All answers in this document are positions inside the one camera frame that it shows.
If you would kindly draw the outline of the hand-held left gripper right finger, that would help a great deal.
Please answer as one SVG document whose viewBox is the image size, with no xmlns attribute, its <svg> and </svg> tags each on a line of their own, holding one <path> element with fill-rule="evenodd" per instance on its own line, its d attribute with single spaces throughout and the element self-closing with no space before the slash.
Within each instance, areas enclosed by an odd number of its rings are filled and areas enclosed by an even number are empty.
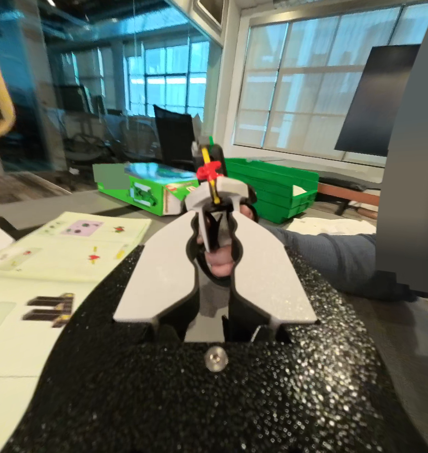
<svg viewBox="0 0 428 453">
<path fill-rule="evenodd" d="M 314 324 L 317 315 L 284 245 L 238 211 L 231 220 L 239 245 L 232 273 L 234 294 L 268 319 L 270 326 Z"/>
</svg>

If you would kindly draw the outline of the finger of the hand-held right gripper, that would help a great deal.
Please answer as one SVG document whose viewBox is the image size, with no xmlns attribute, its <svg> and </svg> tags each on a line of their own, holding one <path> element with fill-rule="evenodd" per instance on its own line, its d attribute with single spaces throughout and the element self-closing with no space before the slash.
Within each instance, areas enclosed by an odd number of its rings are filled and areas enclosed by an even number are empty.
<svg viewBox="0 0 428 453">
<path fill-rule="evenodd" d="M 220 177 L 217 179 L 216 188 L 221 199 L 220 207 L 216 209 L 216 222 L 218 225 L 216 246 L 221 248 L 232 243 L 234 213 L 240 214 L 241 204 L 249 199 L 247 184 L 232 178 Z"/>
<path fill-rule="evenodd" d="M 185 228 L 188 238 L 202 236 L 208 253 L 218 249 L 218 219 L 213 214 L 213 199 L 209 184 L 201 184 L 185 198 Z"/>
</svg>

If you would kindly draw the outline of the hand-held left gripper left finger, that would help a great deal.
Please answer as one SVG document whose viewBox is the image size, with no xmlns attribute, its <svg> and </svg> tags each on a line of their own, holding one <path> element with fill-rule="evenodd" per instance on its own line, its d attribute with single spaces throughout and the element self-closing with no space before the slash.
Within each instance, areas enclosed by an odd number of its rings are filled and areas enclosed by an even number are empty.
<svg viewBox="0 0 428 453">
<path fill-rule="evenodd" d="M 113 315 L 118 323 L 155 324 L 196 295 L 198 271 L 191 245 L 196 242 L 195 212 L 186 212 L 144 245 Z"/>
</svg>

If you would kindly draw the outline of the yellow axle with red connector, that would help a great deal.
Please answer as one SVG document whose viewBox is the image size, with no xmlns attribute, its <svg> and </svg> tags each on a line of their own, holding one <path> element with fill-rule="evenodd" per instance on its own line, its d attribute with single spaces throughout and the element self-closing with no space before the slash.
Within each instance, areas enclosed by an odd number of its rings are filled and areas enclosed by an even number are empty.
<svg viewBox="0 0 428 453">
<path fill-rule="evenodd" d="M 214 142 L 214 139 L 213 137 L 210 135 L 208 137 L 201 137 L 200 138 L 200 141 L 197 141 L 195 143 L 213 143 L 213 144 L 216 144 Z M 204 158 L 205 158 L 205 162 L 206 162 L 206 166 L 204 168 L 201 168 L 201 175 L 205 175 L 207 176 L 207 182 L 208 183 L 208 187 L 209 187 L 209 190 L 210 190 L 210 194 L 211 194 L 211 199 L 212 199 L 212 203 L 213 205 L 215 206 L 219 206 L 221 204 L 221 197 L 220 195 L 218 194 L 218 190 L 217 190 L 217 179 L 219 178 L 215 172 L 215 169 L 219 166 L 220 162 L 210 162 L 210 159 L 209 159 L 209 156 L 207 155 L 207 152 L 206 152 L 206 148 L 203 149 L 203 155 L 204 155 Z"/>
</svg>

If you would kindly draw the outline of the person's right forearm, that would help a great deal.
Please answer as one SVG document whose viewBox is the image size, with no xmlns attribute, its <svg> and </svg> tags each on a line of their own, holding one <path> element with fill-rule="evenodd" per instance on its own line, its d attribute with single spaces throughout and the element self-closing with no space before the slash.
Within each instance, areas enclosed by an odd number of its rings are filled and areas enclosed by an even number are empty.
<svg viewBox="0 0 428 453">
<path fill-rule="evenodd" d="M 428 298 L 428 293 L 398 283 L 394 273 L 376 269 L 376 234 L 304 235 L 279 227 L 266 229 L 337 291 L 386 302 Z"/>
</svg>

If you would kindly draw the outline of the grey desk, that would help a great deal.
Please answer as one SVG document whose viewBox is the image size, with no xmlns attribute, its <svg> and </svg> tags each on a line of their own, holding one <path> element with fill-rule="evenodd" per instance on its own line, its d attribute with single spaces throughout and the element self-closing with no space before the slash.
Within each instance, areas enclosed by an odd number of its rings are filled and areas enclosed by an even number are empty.
<svg viewBox="0 0 428 453">
<path fill-rule="evenodd" d="M 126 206 L 97 191 L 86 191 L 0 204 L 0 222 L 6 221 L 9 234 L 19 237 L 63 212 L 149 218 L 145 241 L 175 219 Z M 428 299 L 385 303 L 348 296 L 347 300 L 370 332 L 405 410 L 428 443 Z M 36 382 L 36 376 L 0 376 L 0 448 L 18 423 Z"/>
</svg>

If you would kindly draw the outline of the person's right hand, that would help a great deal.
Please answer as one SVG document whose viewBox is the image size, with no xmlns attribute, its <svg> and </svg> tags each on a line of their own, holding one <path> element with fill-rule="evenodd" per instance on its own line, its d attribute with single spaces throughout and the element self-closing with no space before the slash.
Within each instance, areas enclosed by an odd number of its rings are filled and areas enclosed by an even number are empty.
<svg viewBox="0 0 428 453">
<path fill-rule="evenodd" d="M 240 212 L 247 218 L 256 221 L 255 211 L 253 206 L 242 203 L 240 206 Z M 204 240 L 199 232 L 197 236 L 197 244 L 199 246 L 204 245 Z M 225 243 L 222 247 L 219 247 L 213 252 L 204 252 L 205 261 L 211 274 L 220 279 L 229 277 L 234 267 L 234 259 L 232 257 L 232 243 Z"/>
</svg>

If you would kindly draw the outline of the green plastic bin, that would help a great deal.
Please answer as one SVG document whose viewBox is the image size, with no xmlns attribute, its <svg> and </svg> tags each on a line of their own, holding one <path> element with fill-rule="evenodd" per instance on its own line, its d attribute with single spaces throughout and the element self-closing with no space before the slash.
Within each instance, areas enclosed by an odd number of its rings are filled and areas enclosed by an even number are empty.
<svg viewBox="0 0 428 453">
<path fill-rule="evenodd" d="M 228 176 L 250 185 L 256 192 L 258 215 L 275 224 L 312 207 L 318 193 L 319 174 L 261 160 L 227 158 Z"/>
</svg>

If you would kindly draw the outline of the black office chair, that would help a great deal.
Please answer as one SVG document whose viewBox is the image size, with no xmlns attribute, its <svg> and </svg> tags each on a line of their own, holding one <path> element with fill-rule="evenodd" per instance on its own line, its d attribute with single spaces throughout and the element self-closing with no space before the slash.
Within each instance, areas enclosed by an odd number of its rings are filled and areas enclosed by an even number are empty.
<svg viewBox="0 0 428 453">
<path fill-rule="evenodd" d="M 169 167 L 194 172 L 192 144 L 195 137 L 192 117 L 157 105 L 153 108 L 162 162 Z"/>
</svg>

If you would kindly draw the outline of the green toy box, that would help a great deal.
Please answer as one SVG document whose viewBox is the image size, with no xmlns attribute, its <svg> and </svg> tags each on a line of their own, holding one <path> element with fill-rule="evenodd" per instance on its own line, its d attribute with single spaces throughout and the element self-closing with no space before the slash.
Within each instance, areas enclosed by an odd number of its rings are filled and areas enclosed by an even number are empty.
<svg viewBox="0 0 428 453">
<path fill-rule="evenodd" d="M 98 191 L 156 216 L 177 216 L 199 186 L 196 174 L 158 163 L 94 164 Z"/>
</svg>

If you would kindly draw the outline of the white paper sheet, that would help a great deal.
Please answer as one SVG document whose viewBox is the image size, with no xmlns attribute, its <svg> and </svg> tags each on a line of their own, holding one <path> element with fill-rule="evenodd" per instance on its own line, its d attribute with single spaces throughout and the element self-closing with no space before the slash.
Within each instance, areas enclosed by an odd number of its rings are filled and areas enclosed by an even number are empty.
<svg viewBox="0 0 428 453">
<path fill-rule="evenodd" d="M 293 220 L 286 229 L 303 235 L 359 235 L 376 233 L 376 227 L 367 221 L 348 218 L 298 218 Z"/>
</svg>

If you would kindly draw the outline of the toy building instruction booklet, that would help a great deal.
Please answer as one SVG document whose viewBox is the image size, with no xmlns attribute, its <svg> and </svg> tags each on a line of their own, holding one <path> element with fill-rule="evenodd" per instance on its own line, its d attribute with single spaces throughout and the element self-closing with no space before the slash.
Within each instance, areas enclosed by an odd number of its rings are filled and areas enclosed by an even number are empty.
<svg viewBox="0 0 428 453">
<path fill-rule="evenodd" d="M 0 251 L 0 450 L 72 315 L 151 223 L 64 212 Z"/>
</svg>

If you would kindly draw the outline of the large window with blinds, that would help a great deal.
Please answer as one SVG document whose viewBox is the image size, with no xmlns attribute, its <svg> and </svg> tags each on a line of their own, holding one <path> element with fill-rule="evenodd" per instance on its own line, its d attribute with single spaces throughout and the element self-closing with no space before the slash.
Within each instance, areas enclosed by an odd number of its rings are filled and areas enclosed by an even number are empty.
<svg viewBox="0 0 428 453">
<path fill-rule="evenodd" d="M 253 21 L 230 143 L 384 167 L 387 158 L 335 150 L 374 47 L 421 44 L 428 1 L 347 1 Z"/>
</svg>

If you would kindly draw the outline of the brown wooden table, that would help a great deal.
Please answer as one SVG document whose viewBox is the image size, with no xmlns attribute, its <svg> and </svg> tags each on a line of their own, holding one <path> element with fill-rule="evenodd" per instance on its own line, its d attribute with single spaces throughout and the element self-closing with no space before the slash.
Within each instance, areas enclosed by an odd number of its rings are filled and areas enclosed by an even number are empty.
<svg viewBox="0 0 428 453">
<path fill-rule="evenodd" d="M 336 203 L 335 214 L 341 216 L 351 203 L 360 205 L 358 210 L 371 212 L 378 209 L 381 183 L 327 171 L 319 172 L 316 201 Z"/>
</svg>

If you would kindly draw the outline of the grey mesh office chair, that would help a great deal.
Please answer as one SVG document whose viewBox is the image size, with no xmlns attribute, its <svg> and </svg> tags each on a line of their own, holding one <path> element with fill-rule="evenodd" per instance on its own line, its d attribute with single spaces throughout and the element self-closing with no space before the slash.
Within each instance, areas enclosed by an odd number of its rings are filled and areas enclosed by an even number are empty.
<svg viewBox="0 0 428 453">
<path fill-rule="evenodd" d="M 88 166 L 110 161 L 110 148 L 106 142 L 94 135 L 76 133 L 63 139 L 66 162 L 71 167 Z"/>
</svg>

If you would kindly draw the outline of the black monitor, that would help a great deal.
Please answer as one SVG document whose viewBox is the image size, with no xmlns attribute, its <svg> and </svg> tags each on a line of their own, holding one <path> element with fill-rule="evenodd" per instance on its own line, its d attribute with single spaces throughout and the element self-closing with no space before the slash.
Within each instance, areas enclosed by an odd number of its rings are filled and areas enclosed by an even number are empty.
<svg viewBox="0 0 428 453">
<path fill-rule="evenodd" d="M 335 150 L 387 157 L 394 123 L 421 44 L 373 47 Z"/>
</svg>

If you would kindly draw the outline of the wall air vent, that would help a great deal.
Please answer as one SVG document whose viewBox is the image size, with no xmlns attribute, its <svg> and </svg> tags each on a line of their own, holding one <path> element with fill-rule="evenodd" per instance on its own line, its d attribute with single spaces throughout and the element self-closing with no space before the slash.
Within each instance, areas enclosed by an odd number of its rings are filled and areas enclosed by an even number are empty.
<svg viewBox="0 0 428 453">
<path fill-rule="evenodd" d="M 216 26 L 222 27 L 223 13 L 225 9 L 224 0 L 195 0 L 194 4 L 202 11 Z"/>
</svg>

